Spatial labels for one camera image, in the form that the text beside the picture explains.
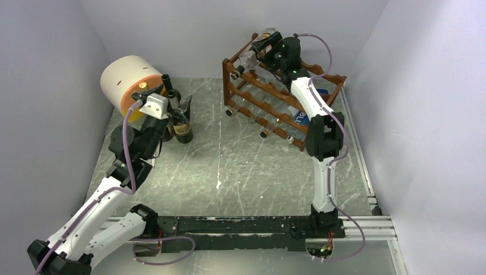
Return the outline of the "brown bottle gold foil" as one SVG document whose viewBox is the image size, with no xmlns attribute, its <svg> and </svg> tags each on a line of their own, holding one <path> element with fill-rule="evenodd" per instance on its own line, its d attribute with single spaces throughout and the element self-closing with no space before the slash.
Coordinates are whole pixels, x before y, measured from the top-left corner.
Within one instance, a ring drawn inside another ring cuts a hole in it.
<svg viewBox="0 0 486 275">
<path fill-rule="evenodd" d="M 145 81 L 140 82 L 138 87 L 140 89 L 140 93 L 150 93 L 151 91 L 150 86 Z"/>
</svg>

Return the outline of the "clear liquor bottle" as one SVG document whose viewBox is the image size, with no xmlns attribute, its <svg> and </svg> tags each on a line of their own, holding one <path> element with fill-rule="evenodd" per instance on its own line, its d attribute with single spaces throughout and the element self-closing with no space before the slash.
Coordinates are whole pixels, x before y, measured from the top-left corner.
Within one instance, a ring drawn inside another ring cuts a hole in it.
<svg viewBox="0 0 486 275">
<path fill-rule="evenodd" d="M 261 41 L 268 37 L 270 37 L 273 33 L 277 32 L 275 28 L 266 28 L 264 29 L 261 34 L 259 34 L 256 38 L 252 39 L 252 42 Z M 245 50 L 239 55 L 239 66 L 236 67 L 234 72 L 231 72 L 230 76 L 233 80 L 237 80 L 241 77 L 241 75 L 246 71 L 255 70 L 256 67 L 259 65 L 258 58 L 263 57 L 265 54 L 272 50 L 272 45 L 266 46 L 265 49 L 260 51 L 259 53 L 255 53 L 252 50 L 251 44 L 249 44 Z"/>
</svg>

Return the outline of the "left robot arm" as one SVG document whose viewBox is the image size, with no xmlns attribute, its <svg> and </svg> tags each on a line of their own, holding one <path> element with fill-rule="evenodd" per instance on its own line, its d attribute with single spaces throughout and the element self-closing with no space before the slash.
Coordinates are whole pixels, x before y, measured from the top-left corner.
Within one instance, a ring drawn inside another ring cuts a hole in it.
<svg viewBox="0 0 486 275">
<path fill-rule="evenodd" d="M 35 240 L 28 256 L 35 274 L 90 274 L 106 256 L 128 241 L 161 245 L 158 214 L 143 204 L 130 209 L 118 223 L 101 230 L 108 217 L 133 196 L 152 170 L 150 160 L 161 152 L 171 123 L 190 122 L 192 97 L 136 93 L 124 120 L 112 132 L 115 161 L 98 188 L 75 215 L 47 240 Z"/>
</svg>

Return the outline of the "dark bottle brown label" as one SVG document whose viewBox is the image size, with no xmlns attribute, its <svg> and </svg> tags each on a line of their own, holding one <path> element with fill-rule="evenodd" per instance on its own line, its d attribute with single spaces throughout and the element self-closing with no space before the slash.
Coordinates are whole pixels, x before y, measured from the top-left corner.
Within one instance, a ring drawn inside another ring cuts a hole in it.
<svg viewBox="0 0 486 275">
<path fill-rule="evenodd" d="M 190 123 L 192 95 L 187 96 L 183 101 L 178 100 L 178 95 L 180 95 L 180 93 L 176 90 L 167 92 L 167 97 L 171 105 L 170 121 L 173 125 L 177 141 L 182 144 L 187 144 L 192 141 L 194 136 Z"/>
</svg>

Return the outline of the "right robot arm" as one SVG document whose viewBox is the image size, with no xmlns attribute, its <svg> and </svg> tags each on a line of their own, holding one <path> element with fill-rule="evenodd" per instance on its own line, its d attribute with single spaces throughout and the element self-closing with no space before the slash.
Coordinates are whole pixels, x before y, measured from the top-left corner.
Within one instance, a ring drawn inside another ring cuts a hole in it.
<svg viewBox="0 0 486 275">
<path fill-rule="evenodd" d="M 342 159 L 340 150 L 348 145 L 348 136 L 343 115 L 333 111 L 322 99 L 303 66 L 299 37 L 294 34 L 283 38 L 274 32 L 252 42 L 250 49 L 271 72 L 280 73 L 280 81 L 296 97 L 309 119 L 305 149 L 315 173 L 309 230 L 316 237 L 324 237 L 339 219 L 334 199 L 335 168 L 336 162 Z"/>
</svg>

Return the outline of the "dark bottle white label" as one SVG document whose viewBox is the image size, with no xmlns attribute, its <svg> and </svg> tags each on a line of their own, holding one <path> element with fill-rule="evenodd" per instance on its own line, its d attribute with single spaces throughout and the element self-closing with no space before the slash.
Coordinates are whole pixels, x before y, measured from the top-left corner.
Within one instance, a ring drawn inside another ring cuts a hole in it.
<svg viewBox="0 0 486 275">
<path fill-rule="evenodd" d="M 164 85 L 164 88 L 166 89 L 166 91 L 172 91 L 173 85 L 172 85 L 170 76 L 168 74 L 163 74 L 161 76 L 161 79 L 162 79 L 162 82 L 163 82 L 163 85 Z"/>
</svg>

